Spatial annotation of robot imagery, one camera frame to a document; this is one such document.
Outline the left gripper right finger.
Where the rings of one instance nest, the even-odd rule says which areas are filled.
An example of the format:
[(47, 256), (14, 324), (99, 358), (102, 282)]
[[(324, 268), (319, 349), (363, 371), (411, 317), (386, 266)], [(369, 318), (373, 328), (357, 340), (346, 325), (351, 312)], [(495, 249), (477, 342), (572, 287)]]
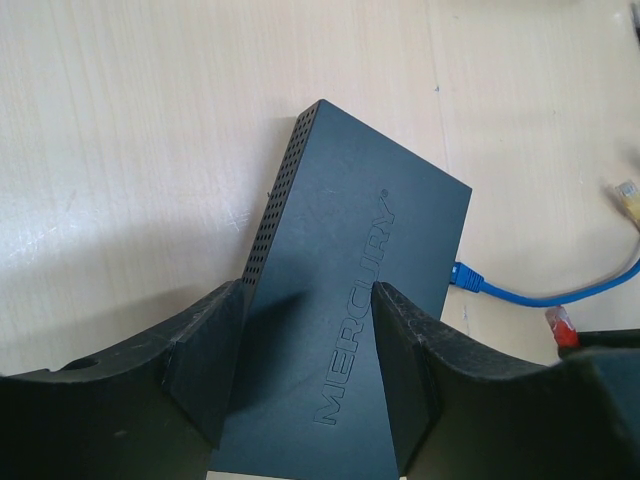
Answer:
[(582, 332), (544, 366), (431, 318), (389, 283), (371, 307), (402, 476), (638, 477), (637, 331)]

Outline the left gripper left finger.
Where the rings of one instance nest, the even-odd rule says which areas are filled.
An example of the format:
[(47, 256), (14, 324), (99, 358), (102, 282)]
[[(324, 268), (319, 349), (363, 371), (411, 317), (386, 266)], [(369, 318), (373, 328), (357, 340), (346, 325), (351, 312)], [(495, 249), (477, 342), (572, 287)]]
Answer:
[(5, 479), (203, 479), (233, 385), (244, 288), (124, 341), (1, 380)]

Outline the black network switch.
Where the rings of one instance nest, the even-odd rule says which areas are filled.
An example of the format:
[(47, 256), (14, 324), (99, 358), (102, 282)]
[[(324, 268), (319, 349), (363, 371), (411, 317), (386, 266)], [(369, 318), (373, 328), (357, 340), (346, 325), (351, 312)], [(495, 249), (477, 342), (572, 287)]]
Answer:
[(388, 282), (439, 316), (471, 194), (326, 100), (298, 116), (242, 276), (246, 322), (213, 471), (397, 477), (371, 289)]

